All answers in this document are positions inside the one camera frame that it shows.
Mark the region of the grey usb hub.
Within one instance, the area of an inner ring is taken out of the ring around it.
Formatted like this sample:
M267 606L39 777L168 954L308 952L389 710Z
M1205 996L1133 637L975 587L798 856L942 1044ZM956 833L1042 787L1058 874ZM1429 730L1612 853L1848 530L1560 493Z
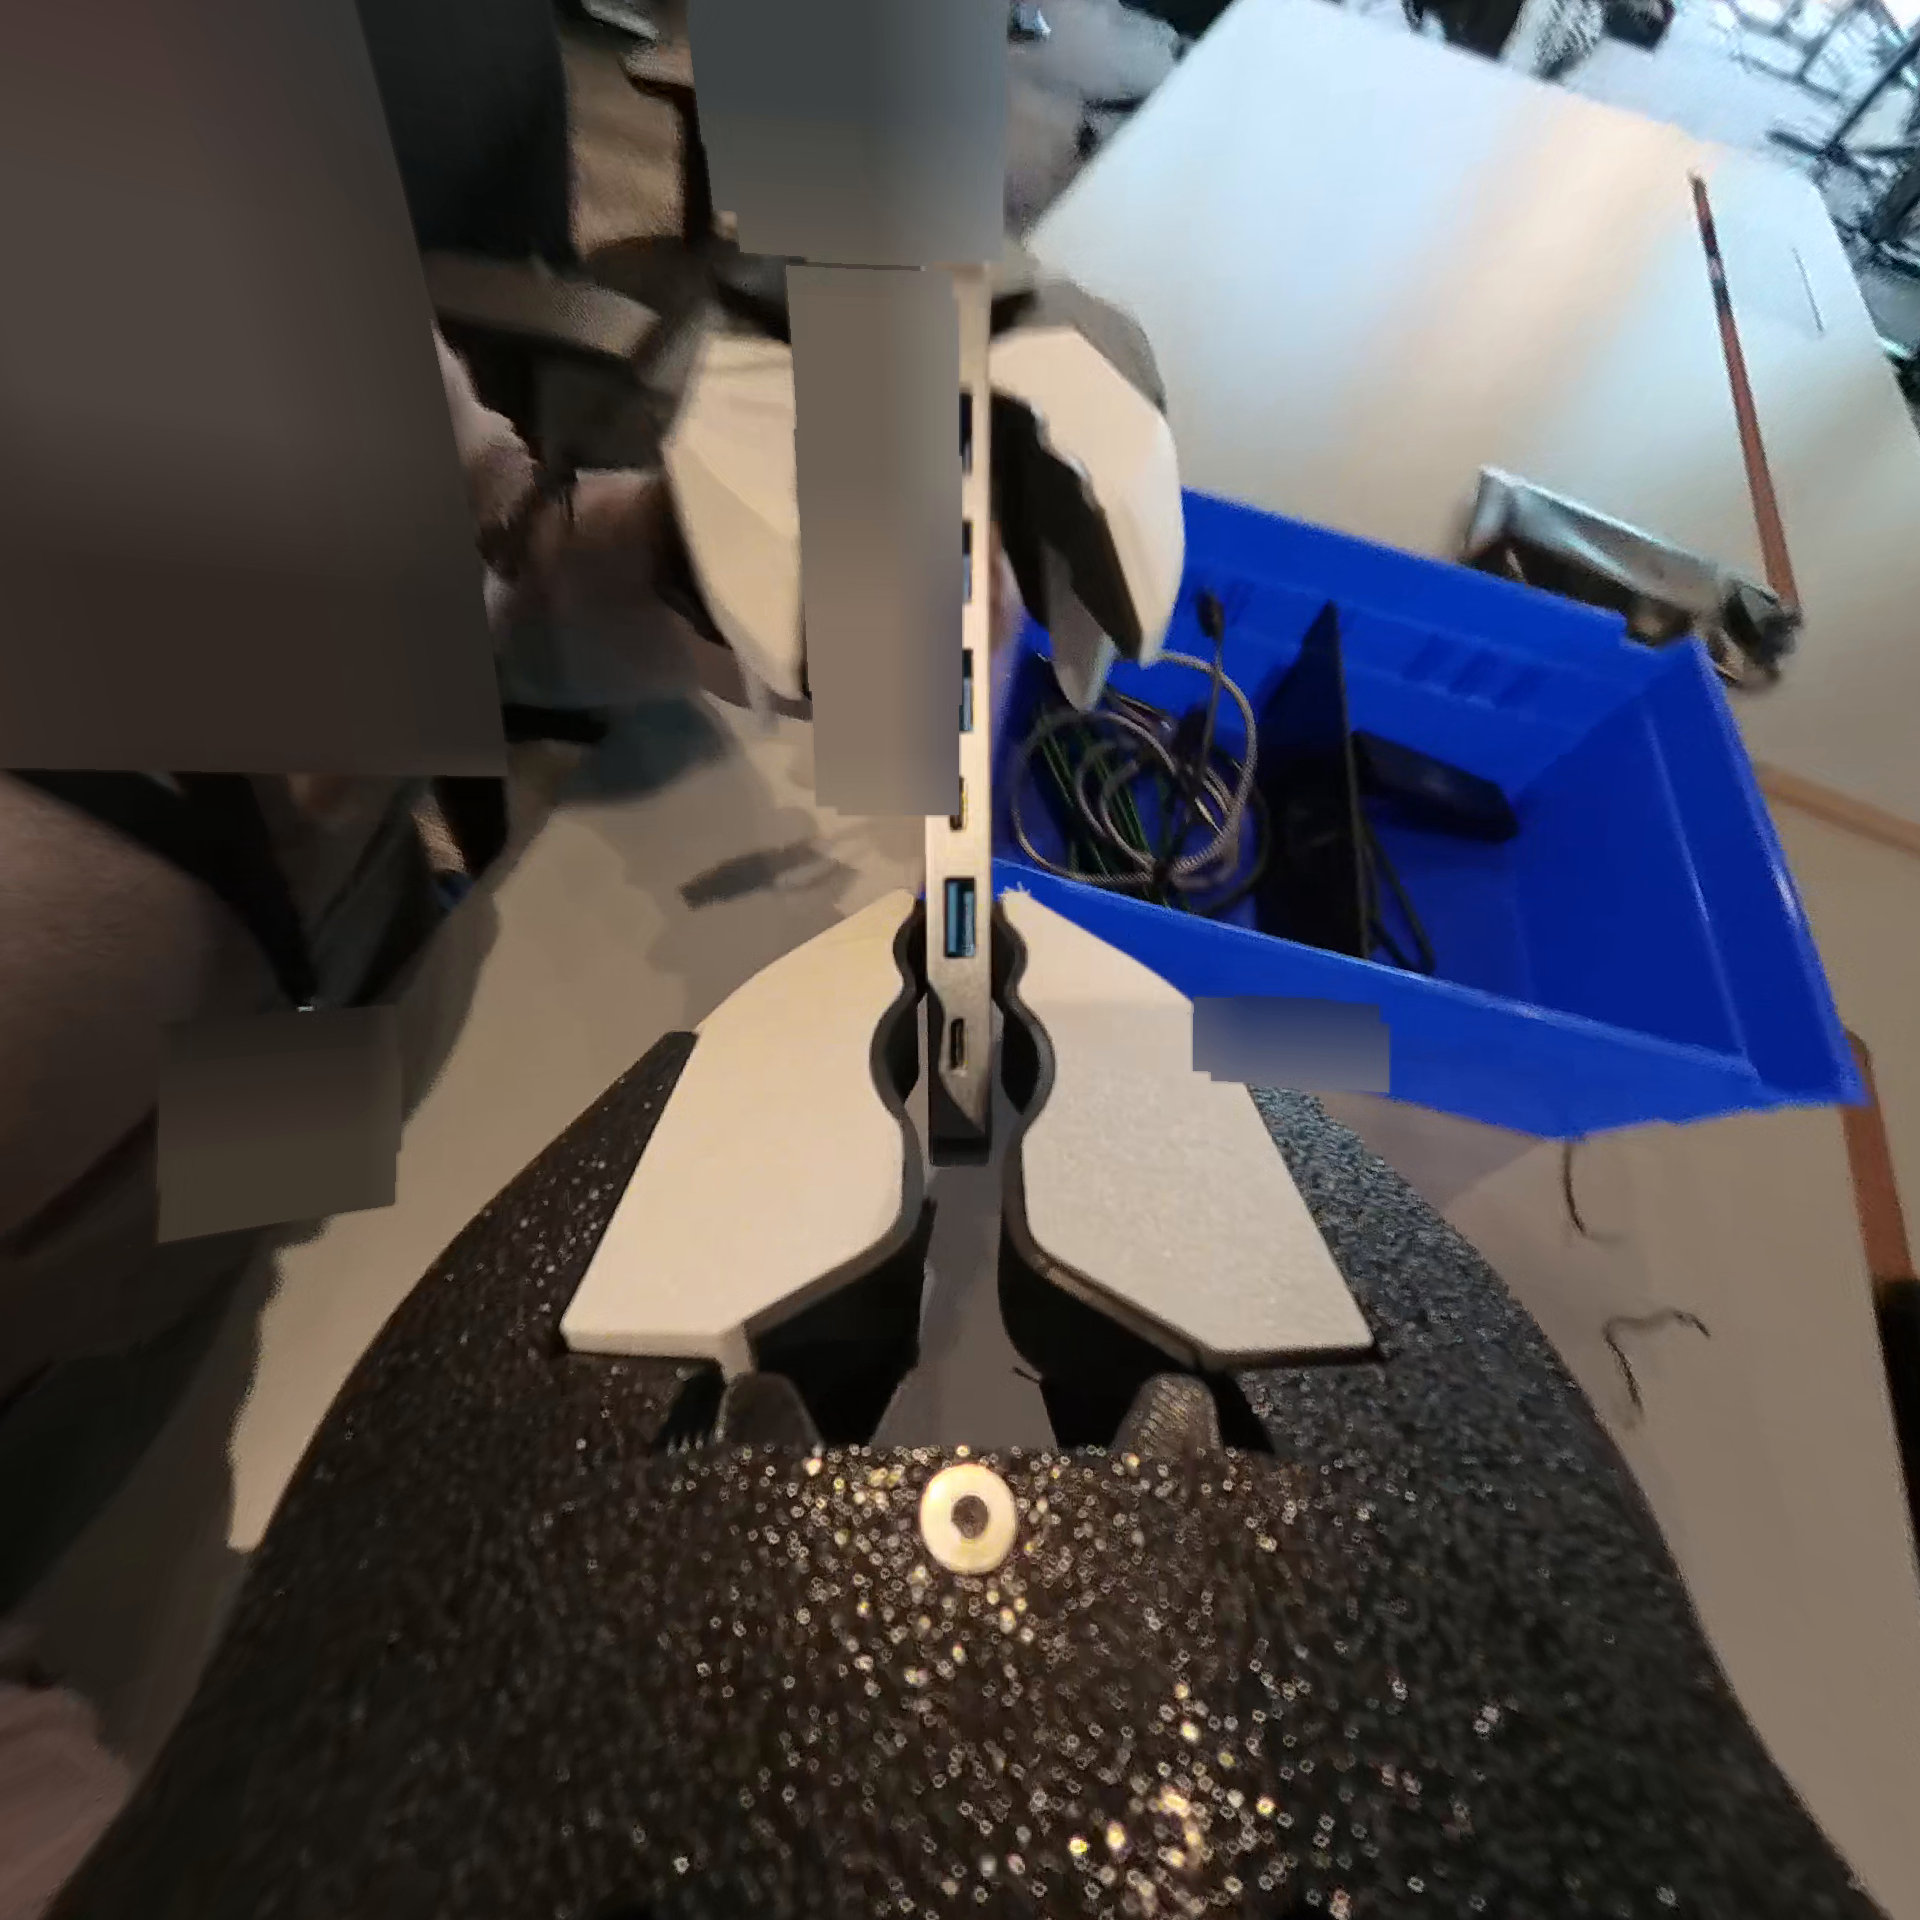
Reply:
M992 267L951 273L960 377L958 788L925 824L928 1156L992 1153Z

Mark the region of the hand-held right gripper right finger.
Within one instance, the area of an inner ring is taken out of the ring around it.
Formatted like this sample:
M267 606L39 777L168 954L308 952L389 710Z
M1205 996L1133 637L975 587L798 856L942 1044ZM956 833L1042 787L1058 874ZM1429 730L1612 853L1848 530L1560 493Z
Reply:
M1192 1066L1192 1002L1029 892L996 908L1000 1221L1019 1258L1195 1369L1368 1358L1248 1089Z

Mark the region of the black USB hub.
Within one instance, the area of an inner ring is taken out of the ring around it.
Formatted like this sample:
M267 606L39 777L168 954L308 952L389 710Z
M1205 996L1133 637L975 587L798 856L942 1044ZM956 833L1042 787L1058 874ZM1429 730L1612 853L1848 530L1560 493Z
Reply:
M1258 708L1264 872L1254 922L1271 937L1365 961L1374 924L1338 604Z

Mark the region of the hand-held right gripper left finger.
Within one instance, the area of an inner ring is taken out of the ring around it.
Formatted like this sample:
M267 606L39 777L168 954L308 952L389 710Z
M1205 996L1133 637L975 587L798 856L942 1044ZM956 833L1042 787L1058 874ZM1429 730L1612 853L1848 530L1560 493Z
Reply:
M699 1022L560 1320L572 1354L756 1365L756 1346L906 1246L920 1153L882 1029L919 998L895 890Z

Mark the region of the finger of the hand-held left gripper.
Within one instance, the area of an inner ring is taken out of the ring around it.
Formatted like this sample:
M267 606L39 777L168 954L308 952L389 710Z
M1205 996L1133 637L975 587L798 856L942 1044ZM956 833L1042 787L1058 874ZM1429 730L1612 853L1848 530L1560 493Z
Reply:
M691 580L748 683L798 699L798 397L792 352L709 333L662 438Z
M1158 659L1183 580L1179 457L1150 355L1068 320L992 337L992 518L1069 708Z

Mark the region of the blue plastic bin with divider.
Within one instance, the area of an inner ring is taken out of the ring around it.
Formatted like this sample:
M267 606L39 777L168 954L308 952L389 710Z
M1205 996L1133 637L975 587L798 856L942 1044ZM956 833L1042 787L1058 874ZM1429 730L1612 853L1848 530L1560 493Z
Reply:
M996 745L996 890L1022 890L1190 1002L1349 1002L1388 1032L1386 1090L1498 1129L1578 1139L1863 1098L1816 941L1720 685L1694 643L1647 651L1616 614L1220 496L1183 493L1167 648L1110 690L1183 718L1208 699L1192 600L1222 608L1215 745L1332 602L1351 730L1494 782L1519 834L1482 846L1375 813L1436 973L1258 928L1258 883L1212 918L1056 875L1058 779L1024 740L1056 704L1050 637L1019 636Z

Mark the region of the person's left hand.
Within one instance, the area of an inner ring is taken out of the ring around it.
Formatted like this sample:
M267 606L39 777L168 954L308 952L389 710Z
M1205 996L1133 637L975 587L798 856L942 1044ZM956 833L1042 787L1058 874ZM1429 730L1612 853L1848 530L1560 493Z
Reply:
M435 333L504 707L623 713L702 690L698 637L661 595L658 472L540 465Z

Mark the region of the shiny plastic pouch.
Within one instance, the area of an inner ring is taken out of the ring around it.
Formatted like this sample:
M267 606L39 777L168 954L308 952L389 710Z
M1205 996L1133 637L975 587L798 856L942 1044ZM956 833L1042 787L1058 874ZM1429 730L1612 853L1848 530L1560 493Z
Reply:
M1644 649L1695 640L1728 688L1775 685L1802 636L1763 580L1498 467L1479 472L1460 561L1616 614Z

